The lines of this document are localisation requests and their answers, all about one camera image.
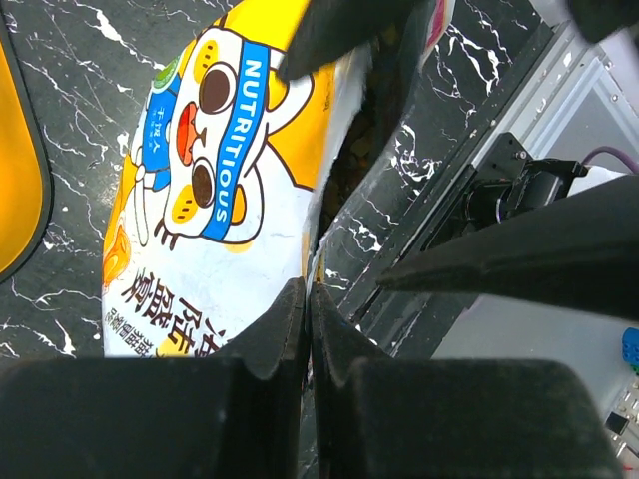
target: cartoon cat illustration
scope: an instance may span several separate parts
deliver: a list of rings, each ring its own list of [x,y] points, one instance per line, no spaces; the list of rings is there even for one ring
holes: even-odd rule
[[[258,235],[265,215],[261,165],[279,159],[287,167],[269,135],[299,114],[314,88],[312,77],[293,82],[270,108],[281,93],[273,89],[273,73],[283,57],[212,27],[156,79],[132,152],[141,245],[150,234],[145,191],[164,189],[153,234],[170,249],[179,237],[245,244]]]

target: printed packaging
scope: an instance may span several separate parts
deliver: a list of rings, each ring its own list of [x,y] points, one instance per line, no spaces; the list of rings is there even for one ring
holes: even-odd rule
[[[108,356],[203,357],[306,274],[368,51],[276,79],[309,0],[244,0],[152,82],[105,236]]]

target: purple cable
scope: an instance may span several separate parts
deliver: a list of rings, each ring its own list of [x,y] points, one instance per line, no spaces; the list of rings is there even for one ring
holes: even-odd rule
[[[590,162],[592,162],[592,160],[597,155],[600,155],[602,153],[607,153],[608,155],[612,155],[613,157],[616,157],[617,159],[619,159],[619,161],[621,163],[623,163],[626,167],[628,167],[628,169],[633,174],[635,174],[635,175],[639,174],[639,164],[637,164],[637,162],[635,162],[632,158],[630,158],[630,156],[627,153],[622,152],[621,150],[618,150],[618,149],[616,149],[614,147],[599,147],[599,148],[595,148],[583,160],[583,162],[582,162],[583,165],[590,164]]]

